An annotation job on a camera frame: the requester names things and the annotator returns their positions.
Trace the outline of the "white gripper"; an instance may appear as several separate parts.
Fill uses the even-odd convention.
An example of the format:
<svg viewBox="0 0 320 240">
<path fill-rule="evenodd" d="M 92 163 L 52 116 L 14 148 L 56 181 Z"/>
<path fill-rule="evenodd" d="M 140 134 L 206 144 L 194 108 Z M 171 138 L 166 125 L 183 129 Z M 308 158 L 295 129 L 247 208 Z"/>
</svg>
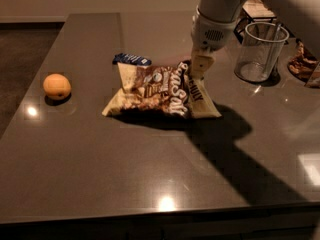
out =
<svg viewBox="0 0 320 240">
<path fill-rule="evenodd" d="M 198 6 L 192 20 L 190 76 L 201 79 L 215 62 L 214 53 L 223 48 L 236 26 L 234 11 L 224 6 L 203 8 Z"/>
</svg>

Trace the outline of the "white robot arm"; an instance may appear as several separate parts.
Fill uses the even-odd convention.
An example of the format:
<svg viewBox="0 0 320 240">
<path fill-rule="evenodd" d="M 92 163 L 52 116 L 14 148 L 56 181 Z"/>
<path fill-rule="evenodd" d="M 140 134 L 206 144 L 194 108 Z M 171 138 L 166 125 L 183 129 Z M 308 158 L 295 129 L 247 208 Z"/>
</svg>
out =
<svg viewBox="0 0 320 240">
<path fill-rule="evenodd" d="M 229 41 L 247 0 L 200 0 L 192 19 L 190 75 L 204 77 L 214 63 L 214 52 Z"/>
</svg>

